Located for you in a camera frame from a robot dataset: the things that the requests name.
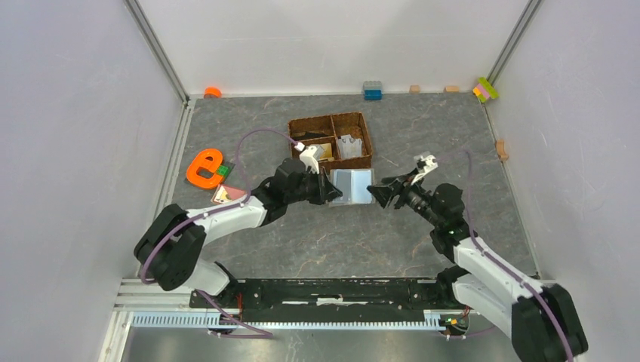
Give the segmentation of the grey card holder wallet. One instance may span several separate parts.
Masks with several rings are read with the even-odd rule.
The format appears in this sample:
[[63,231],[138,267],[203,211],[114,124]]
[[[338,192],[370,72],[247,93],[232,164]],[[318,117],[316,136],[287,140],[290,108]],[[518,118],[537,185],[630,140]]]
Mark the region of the grey card holder wallet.
[[334,169],[331,182],[342,195],[330,202],[332,207],[374,204],[374,196],[367,190],[374,182],[373,169]]

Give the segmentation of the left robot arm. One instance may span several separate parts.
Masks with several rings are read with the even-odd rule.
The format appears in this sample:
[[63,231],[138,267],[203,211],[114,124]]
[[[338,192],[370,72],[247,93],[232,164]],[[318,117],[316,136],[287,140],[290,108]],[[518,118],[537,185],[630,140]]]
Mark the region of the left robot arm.
[[286,158],[273,176],[243,199],[191,210],[169,204],[134,248],[141,264],[139,277],[164,291],[178,287],[200,290],[217,306],[228,307],[236,300],[237,287],[220,263],[203,260],[205,245],[241,230],[269,225],[284,216],[291,204],[306,201],[324,205],[342,195],[324,170],[315,173],[302,161]]

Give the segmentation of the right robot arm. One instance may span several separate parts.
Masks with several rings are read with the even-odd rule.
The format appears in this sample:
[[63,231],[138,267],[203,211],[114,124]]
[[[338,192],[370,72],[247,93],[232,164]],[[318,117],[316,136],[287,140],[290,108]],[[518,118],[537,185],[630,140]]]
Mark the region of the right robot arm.
[[435,249],[454,265],[438,274],[436,299],[479,312],[509,337],[522,361],[572,361],[589,349],[570,293],[529,277],[491,251],[471,226],[463,192],[449,183],[435,191],[417,175],[387,177],[367,190],[381,207],[409,207],[433,227]]

